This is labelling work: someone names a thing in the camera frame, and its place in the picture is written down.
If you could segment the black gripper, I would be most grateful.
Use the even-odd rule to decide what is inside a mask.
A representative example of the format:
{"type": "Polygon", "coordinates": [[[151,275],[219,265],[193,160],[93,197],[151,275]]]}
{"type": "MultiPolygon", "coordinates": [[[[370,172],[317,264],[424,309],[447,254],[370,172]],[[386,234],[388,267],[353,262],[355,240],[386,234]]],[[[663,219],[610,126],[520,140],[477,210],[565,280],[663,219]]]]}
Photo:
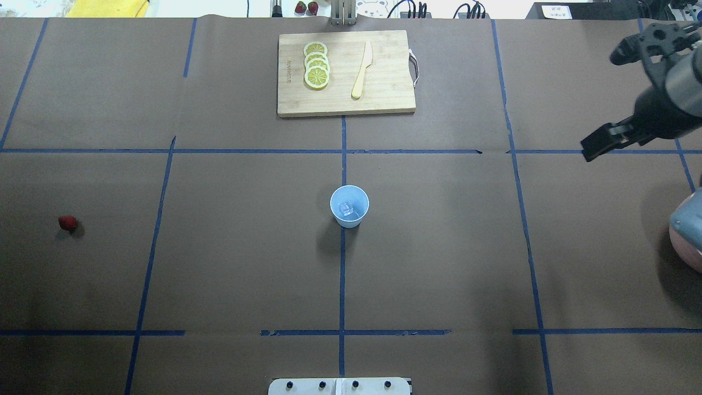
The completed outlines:
{"type": "Polygon", "coordinates": [[[581,154],[586,162],[612,150],[623,149],[634,143],[643,146],[657,138],[674,140],[697,130],[697,117],[680,110],[667,93],[657,88],[647,88],[635,101],[631,120],[605,123],[581,141],[581,154]]]}

